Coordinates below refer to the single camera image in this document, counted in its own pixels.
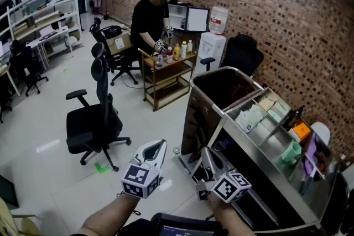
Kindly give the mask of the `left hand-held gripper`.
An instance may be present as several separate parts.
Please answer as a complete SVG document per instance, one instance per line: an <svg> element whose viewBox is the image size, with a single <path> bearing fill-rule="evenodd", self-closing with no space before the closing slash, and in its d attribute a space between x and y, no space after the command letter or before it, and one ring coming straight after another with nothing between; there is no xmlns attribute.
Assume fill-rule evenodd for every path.
<svg viewBox="0 0 354 236"><path fill-rule="evenodd" d="M132 196L146 199L160 185L167 142L149 141L137 148L121 178L122 190ZM151 161L152 165L141 161Z"/></svg>

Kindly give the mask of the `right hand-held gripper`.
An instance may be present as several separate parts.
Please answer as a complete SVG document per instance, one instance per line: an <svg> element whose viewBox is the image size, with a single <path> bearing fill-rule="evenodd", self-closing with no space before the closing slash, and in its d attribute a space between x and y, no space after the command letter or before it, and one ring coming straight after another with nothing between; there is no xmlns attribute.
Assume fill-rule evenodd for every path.
<svg viewBox="0 0 354 236"><path fill-rule="evenodd" d="M201 180L196 185L199 200L206 200L209 193L215 194L225 203L239 200L252 185L240 173L229 173L235 167L226 159L223 153L210 147L201 150L202 166L207 174L207 180Z"/></svg>

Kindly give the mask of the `steel housekeeping cart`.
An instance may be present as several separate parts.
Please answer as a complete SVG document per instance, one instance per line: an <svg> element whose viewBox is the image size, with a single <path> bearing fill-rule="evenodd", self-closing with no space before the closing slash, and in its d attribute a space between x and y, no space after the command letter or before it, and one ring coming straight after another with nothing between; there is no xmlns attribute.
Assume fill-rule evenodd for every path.
<svg viewBox="0 0 354 236"><path fill-rule="evenodd" d="M302 148L301 155L291 164L282 162L281 154L295 141L283 127L290 111L277 122L258 104L263 96L275 103L286 104L272 90L263 88L253 97L224 113L205 147L218 151L215 145L219 139L231 137L235 141L233 147L220 152L235 167L235 170L229 173L242 174L252 185L232 205L255 233L326 236L321 220L340 172L338 162L330 151L325 173L316 174L314 178L306 176L303 159L313 130L299 143ZM240 111L250 109L253 104L259 106L263 119L249 133L245 133L235 123L235 119ZM195 183L201 180L218 180L207 180L201 155L197 161L189 164L188 158L181 155L180 149L181 145L174 149L174 153Z"/></svg>

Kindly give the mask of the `person's left forearm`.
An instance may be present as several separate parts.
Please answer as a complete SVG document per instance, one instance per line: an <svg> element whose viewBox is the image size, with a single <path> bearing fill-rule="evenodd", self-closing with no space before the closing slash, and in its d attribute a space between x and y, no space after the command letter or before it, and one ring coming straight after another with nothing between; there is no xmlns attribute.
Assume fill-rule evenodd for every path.
<svg viewBox="0 0 354 236"><path fill-rule="evenodd" d="M126 193L90 215L72 236L116 236L140 201Z"/></svg>

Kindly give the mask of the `person's right forearm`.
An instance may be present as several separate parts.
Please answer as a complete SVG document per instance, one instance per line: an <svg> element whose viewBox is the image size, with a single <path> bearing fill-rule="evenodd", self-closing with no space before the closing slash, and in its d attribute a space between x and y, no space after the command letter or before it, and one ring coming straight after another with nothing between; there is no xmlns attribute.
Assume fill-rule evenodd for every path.
<svg viewBox="0 0 354 236"><path fill-rule="evenodd" d="M213 192L208 194L208 201L214 213L215 220L219 221L223 229L228 231L228 236L256 236L240 219L230 203L225 203Z"/></svg>

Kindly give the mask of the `brown fabric laundry hamper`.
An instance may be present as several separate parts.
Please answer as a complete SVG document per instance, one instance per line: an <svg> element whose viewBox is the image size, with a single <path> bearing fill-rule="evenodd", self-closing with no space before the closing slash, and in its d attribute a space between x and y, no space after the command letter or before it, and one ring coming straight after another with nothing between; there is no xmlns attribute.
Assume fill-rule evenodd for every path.
<svg viewBox="0 0 354 236"><path fill-rule="evenodd" d="M326 236L334 236L338 233L348 208L349 195L348 183L342 173L339 172L329 203L321 220L321 226Z"/></svg>
<svg viewBox="0 0 354 236"><path fill-rule="evenodd" d="M263 88L233 67L195 75L185 115L180 153L191 164L208 145L224 113L253 97Z"/></svg>

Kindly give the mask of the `blue bottle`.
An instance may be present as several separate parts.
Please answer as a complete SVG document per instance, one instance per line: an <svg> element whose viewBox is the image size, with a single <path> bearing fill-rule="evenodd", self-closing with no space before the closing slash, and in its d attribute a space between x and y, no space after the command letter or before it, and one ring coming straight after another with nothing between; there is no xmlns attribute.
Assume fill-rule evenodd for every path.
<svg viewBox="0 0 354 236"><path fill-rule="evenodd" d="M234 144L235 144L235 141L231 137L224 137L224 138L219 139L216 142L215 148L218 151L224 151L226 149L233 147Z"/></svg>

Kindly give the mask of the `green floor tape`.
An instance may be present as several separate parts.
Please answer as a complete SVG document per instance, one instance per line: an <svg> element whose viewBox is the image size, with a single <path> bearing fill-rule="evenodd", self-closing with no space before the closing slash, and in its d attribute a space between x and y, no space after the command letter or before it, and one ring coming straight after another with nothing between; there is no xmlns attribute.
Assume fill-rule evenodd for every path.
<svg viewBox="0 0 354 236"><path fill-rule="evenodd" d="M110 167L108 165L101 166L98 162L95 163L95 168L99 174L103 174L110 169Z"/></svg>

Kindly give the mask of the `white plastic bag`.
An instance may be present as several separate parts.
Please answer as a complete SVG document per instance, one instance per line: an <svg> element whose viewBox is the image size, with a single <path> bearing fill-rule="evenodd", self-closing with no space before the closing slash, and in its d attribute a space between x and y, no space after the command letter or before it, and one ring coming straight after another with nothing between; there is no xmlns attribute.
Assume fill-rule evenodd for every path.
<svg viewBox="0 0 354 236"><path fill-rule="evenodd" d="M240 111L235 123L245 132L249 133L263 119L259 106L253 104L250 109Z"/></svg>

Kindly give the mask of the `black office chair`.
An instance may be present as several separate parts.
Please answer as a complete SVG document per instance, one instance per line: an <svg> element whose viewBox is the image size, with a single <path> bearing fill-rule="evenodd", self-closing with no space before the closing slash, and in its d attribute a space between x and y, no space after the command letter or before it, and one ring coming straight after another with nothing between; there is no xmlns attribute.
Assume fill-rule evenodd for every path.
<svg viewBox="0 0 354 236"><path fill-rule="evenodd" d="M108 64L107 52L101 42L97 42L91 49L94 61L91 65L91 75L96 81L98 104L90 105L85 100L85 89L70 92L66 100L77 98L83 105L69 112L66 116L66 143L70 154L84 153L80 164L86 164L86 158L92 153L104 152L110 166L117 172L109 156L108 149L111 143L131 145L129 137L121 137L123 123L118 117L118 111L113 106L113 96L108 92Z"/></svg>
<svg viewBox="0 0 354 236"><path fill-rule="evenodd" d="M244 34L226 39L219 67L234 67L247 76L252 76L264 59L263 53L257 49L257 41ZM210 71L210 63L215 61L213 58L201 60L206 64L206 71Z"/></svg>
<svg viewBox="0 0 354 236"><path fill-rule="evenodd" d="M133 63L137 61L137 52L132 46L129 49L126 49L117 55L113 56L109 50L107 39L100 31L101 28L101 20L98 17L95 17L93 20L93 25L91 25L89 31L92 36L95 38L97 42L101 42L105 46L106 50L106 58L108 63L108 70L114 73L118 71L118 74L111 80L110 85L113 86L116 79L121 77L123 74L127 74L131 80L133 81L134 85L138 84L138 81L134 78L131 71L139 70L139 67L133 66ZM122 32L129 32L129 30L125 27L121 27Z"/></svg>
<svg viewBox="0 0 354 236"><path fill-rule="evenodd" d="M40 94L41 91L37 83L43 80L48 82L49 79L46 76L41 76L38 62L32 56L31 47L21 44L18 40L13 40L11 53L10 63L14 67L19 81L27 87L25 96L29 96L28 93L33 87L37 90L37 94Z"/></svg>

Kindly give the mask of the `black chest-worn screen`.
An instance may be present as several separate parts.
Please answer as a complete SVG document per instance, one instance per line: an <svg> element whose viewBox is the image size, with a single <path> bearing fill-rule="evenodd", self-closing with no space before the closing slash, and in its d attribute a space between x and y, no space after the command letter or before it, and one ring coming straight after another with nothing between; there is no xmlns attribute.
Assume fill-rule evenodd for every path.
<svg viewBox="0 0 354 236"><path fill-rule="evenodd" d="M165 213L155 214L151 220L153 236L227 236L220 222L191 219Z"/></svg>

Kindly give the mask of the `person's black shirt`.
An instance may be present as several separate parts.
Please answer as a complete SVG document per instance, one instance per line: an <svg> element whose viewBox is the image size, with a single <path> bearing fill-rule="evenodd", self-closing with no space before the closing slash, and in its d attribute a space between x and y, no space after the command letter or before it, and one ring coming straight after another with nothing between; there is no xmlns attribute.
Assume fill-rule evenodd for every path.
<svg viewBox="0 0 354 236"><path fill-rule="evenodd" d="M153 236L154 231L154 223L141 218L122 227L117 236Z"/></svg>

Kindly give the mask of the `green cup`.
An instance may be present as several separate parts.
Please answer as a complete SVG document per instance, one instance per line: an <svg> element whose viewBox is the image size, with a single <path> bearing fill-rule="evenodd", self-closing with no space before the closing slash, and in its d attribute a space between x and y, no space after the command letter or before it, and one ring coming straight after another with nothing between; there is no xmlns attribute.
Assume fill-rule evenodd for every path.
<svg viewBox="0 0 354 236"><path fill-rule="evenodd" d="M295 159L301 155L302 148L299 143L293 141L289 144L286 150L281 154L282 162L291 164Z"/></svg>

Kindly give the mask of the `beige paper packets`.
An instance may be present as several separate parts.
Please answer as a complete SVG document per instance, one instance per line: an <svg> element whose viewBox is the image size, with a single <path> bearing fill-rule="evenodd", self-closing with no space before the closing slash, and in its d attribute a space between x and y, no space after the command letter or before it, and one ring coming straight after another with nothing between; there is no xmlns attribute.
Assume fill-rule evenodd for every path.
<svg viewBox="0 0 354 236"><path fill-rule="evenodd" d="M267 98L266 96L263 96L260 98L258 104L267 112L272 108L275 102Z"/></svg>

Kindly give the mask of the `pale green packets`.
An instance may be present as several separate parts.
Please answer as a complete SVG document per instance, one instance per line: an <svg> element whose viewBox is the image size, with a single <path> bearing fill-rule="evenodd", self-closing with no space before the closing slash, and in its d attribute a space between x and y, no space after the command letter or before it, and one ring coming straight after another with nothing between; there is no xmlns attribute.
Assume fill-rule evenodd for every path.
<svg viewBox="0 0 354 236"><path fill-rule="evenodd" d="M290 107L287 104L280 104L279 102L276 102L267 112L274 118L274 120L280 122L289 111Z"/></svg>

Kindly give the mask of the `wooden trolley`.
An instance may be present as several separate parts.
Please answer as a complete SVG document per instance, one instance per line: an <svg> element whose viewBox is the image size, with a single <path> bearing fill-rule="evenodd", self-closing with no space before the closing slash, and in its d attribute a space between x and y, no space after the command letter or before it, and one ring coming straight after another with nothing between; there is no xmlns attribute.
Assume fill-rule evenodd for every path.
<svg viewBox="0 0 354 236"><path fill-rule="evenodd" d="M148 55L139 49L142 65L148 65L152 72L143 74L143 79L152 85L144 86L143 101L148 102L153 112L171 104L190 91L190 81L183 76L192 75L195 70L196 54L187 53L186 58L173 60L171 63L158 62L157 56Z"/></svg>

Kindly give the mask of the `orange box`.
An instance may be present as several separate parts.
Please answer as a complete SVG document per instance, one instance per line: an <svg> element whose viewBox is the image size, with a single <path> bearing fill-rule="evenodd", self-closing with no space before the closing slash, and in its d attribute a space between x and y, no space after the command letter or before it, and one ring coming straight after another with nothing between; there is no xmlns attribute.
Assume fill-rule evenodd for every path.
<svg viewBox="0 0 354 236"><path fill-rule="evenodd" d="M304 123L300 123L288 131L288 134L297 142L301 143L311 134L311 129Z"/></svg>

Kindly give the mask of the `dark glass bottle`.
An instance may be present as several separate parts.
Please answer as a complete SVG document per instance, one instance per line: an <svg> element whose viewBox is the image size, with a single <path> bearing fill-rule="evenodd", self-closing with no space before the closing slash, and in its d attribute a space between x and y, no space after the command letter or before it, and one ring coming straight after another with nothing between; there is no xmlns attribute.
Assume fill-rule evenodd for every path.
<svg viewBox="0 0 354 236"><path fill-rule="evenodd" d="M286 121L283 124L283 127L289 131L293 126L295 126L298 122L298 120L301 118L302 112L304 110L305 106L302 105L295 111L291 111L289 117L286 119Z"/></svg>

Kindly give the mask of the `purple cloth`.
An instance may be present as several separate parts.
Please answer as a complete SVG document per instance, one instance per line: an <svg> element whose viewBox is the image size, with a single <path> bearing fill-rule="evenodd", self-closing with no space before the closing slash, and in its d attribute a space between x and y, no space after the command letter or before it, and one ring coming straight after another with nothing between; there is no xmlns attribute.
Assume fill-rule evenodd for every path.
<svg viewBox="0 0 354 236"><path fill-rule="evenodd" d="M320 171L318 168L318 161L315 157L317 144L322 144L321 139L315 134L315 144L310 144L303 159L303 169L307 177L314 178L316 174L323 175L326 171Z"/></svg>

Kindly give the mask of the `brown cloth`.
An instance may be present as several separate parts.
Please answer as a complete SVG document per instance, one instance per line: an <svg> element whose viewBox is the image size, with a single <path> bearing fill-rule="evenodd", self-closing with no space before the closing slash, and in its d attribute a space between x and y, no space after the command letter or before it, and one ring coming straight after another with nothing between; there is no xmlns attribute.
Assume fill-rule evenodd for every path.
<svg viewBox="0 0 354 236"><path fill-rule="evenodd" d="M330 150L326 145L317 144L315 157L318 161L318 168L320 171L325 171L327 167L328 157L331 155Z"/></svg>

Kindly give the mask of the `white plastic chair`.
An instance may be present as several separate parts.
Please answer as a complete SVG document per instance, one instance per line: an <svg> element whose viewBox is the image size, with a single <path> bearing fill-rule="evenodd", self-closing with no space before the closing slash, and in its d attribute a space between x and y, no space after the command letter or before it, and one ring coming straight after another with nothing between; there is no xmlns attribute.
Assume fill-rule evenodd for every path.
<svg viewBox="0 0 354 236"><path fill-rule="evenodd" d="M322 122L315 122L311 125L313 130L313 135L311 137L310 144L315 144L315 134L324 142L326 146L329 145L330 141L330 130L329 128Z"/></svg>

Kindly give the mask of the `cardboard box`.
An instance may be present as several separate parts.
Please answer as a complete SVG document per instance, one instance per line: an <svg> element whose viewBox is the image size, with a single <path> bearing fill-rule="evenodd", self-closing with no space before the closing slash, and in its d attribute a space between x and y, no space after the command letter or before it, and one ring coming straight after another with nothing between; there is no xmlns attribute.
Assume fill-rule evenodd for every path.
<svg viewBox="0 0 354 236"><path fill-rule="evenodd" d="M107 39L106 41L113 56L133 46L129 32L122 32L120 35Z"/></svg>

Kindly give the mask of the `white water dispenser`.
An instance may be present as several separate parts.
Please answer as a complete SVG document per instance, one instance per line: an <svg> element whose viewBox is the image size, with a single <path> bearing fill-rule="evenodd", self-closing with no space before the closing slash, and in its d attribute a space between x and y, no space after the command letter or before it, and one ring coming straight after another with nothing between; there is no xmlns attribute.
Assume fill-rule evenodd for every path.
<svg viewBox="0 0 354 236"><path fill-rule="evenodd" d="M215 61L210 63L210 71L218 69L225 45L226 38L224 36L216 35L211 32L202 33L197 53L194 74L196 75L206 71L207 65L202 64L201 60L207 58L215 59Z"/></svg>

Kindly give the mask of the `black bag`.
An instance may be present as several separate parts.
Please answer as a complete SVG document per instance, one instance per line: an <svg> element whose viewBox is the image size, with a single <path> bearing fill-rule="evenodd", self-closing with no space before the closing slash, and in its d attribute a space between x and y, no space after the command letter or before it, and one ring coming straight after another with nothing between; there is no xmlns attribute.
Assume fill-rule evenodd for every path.
<svg viewBox="0 0 354 236"><path fill-rule="evenodd" d="M122 28L118 25L111 25L100 30L106 39L113 39L122 34Z"/></svg>

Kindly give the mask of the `black mini fridge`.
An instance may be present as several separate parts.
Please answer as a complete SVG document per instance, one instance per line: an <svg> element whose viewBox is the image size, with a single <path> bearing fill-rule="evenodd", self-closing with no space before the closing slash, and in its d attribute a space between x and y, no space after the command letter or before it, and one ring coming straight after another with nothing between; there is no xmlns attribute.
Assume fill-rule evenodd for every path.
<svg viewBox="0 0 354 236"><path fill-rule="evenodd" d="M168 4L170 25L174 30L186 33L207 31L209 10L201 7Z"/></svg>

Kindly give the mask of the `yellow wooden chair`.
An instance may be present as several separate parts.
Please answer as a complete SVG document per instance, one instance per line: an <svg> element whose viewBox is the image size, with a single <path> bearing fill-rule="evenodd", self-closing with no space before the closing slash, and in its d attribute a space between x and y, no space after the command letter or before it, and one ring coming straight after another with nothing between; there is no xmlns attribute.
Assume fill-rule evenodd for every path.
<svg viewBox="0 0 354 236"><path fill-rule="evenodd" d="M12 215L0 198L0 236L43 236L30 217L35 215Z"/></svg>

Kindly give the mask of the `clear water jug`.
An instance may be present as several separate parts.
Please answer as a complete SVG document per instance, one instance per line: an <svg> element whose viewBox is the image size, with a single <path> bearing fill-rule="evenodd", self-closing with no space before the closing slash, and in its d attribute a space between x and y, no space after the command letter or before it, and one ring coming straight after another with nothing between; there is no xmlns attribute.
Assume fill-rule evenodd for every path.
<svg viewBox="0 0 354 236"><path fill-rule="evenodd" d="M210 12L209 31L216 35L222 35L226 29L228 10L224 7L213 6Z"/></svg>

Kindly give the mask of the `white desk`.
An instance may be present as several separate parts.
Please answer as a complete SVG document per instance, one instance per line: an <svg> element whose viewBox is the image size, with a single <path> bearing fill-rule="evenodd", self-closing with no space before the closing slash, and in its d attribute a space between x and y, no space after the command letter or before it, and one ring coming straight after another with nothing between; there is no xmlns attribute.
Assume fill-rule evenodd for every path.
<svg viewBox="0 0 354 236"><path fill-rule="evenodd" d="M73 52L70 42L69 29L67 26L59 28L44 37L27 42L26 46L29 46L31 49L35 49L37 51L45 71L50 67L50 57L63 51L67 51L69 53Z"/></svg>

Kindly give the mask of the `white shelving unit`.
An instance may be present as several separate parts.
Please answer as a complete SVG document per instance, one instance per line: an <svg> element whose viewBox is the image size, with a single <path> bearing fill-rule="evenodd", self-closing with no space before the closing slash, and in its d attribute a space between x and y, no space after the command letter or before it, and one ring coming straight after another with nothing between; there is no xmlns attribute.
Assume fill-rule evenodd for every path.
<svg viewBox="0 0 354 236"><path fill-rule="evenodd" d="M28 0L0 12L0 39L31 42L67 26L72 50L81 45L78 0Z"/></svg>

